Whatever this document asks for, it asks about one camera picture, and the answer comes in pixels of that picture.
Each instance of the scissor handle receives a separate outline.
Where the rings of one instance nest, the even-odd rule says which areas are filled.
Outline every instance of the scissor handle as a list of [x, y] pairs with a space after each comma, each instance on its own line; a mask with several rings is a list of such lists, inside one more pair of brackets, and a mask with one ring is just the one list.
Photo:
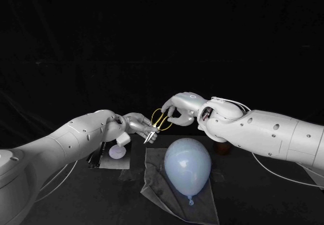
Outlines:
[[[156, 112], [158, 110], [159, 110], [159, 109], [156, 109], [156, 110], [153, 111], [152, 115], [151, 115], [151, 124], [152, 124], [152, 116], [153, 116], [153, 114], [155, 114], [155, 112]], [[158, 124], [158, 121], [161, 120], [162, 115], [164, 115], [164, 113], [161, 113], [161, 116], [159, 116], [159, 118], [158, 118], [156, 122], [152, 124], [152, 126], [155, 126], [155, 125]], [[168, 116], [165, 116], [165, 117], [164, 117], [164, 119], [162, 119], [162, 121], [161, 121], [161, 124], [159, 124], [159, 126], [156, 127], [156, 128], [158, 128], [158, 130], [159, 130], [159, 127], [161, 127], [161, 125], [162, 125], [164, 120], [166, 119], [166, 117], [168, 117]]]

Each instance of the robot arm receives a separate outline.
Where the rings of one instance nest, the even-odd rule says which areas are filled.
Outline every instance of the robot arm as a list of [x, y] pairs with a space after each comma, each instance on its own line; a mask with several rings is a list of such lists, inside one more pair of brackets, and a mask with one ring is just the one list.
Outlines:
[[324, 126], [272, 112], [244, 112], [215, 97], [200, 107], [197, 122], [214, 141], [324, 170]]
[[110, 110], [99, 110], [71, 119], [45, 137], [0, 150], [0, 225], [20, 224], [54, 171], [86, 157], [100, 142], [116, 140], [117, 146], [123, 146], [128, 133], [145, 138], [149, 131], [156, 131], [149, 126], [139, 113], [119, 116]]

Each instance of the table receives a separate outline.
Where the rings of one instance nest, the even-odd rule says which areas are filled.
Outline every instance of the table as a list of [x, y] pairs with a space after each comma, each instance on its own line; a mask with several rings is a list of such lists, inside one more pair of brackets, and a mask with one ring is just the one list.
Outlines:
[[[79, 160], [61, 186], [32, 205], [21, 225], [187, 224], [139, 194], [145, 147], [166, 148], [184, 137], [198, 140], [210, 153], [210, 181], [221, 225], [324, 224], [324, 194], [319, 188], [272, 175], [250, 152], [231, 147], [228, 155], [217, 155], [207, 136], [159, 135], [153, 144], [145, 145], [138, 135], [129, 136], [129, 170], [87, 169], [86, 158]], [[257, 159], [279, 175], [313, 184], [295, 163], [261, 156]]]

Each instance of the black backdrop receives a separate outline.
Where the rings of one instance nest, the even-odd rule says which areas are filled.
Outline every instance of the black backdrop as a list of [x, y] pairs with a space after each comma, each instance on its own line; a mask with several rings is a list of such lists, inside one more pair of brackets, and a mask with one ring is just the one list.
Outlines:
[[[324, 13], [309, 1], [1, 2], [0, 147], [178, 92], [324, 124]], [[159, 135], [204, 135], [197, 123]]]

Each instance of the scissor blade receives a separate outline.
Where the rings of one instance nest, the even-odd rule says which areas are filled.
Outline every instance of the scissor blade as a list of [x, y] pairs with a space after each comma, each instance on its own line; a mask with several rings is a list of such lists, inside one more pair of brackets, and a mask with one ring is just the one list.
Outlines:
[[151, 139], [151, 137], [152, 137], [152, 135], [155, 134], [155, 132], [149, 132], [149, 134], [148, 134], [148, 136], [146, 136], [146, 139], [145, 139], [145, 141], [143, 141], [143, 144], [148, 142], [148, 140]]

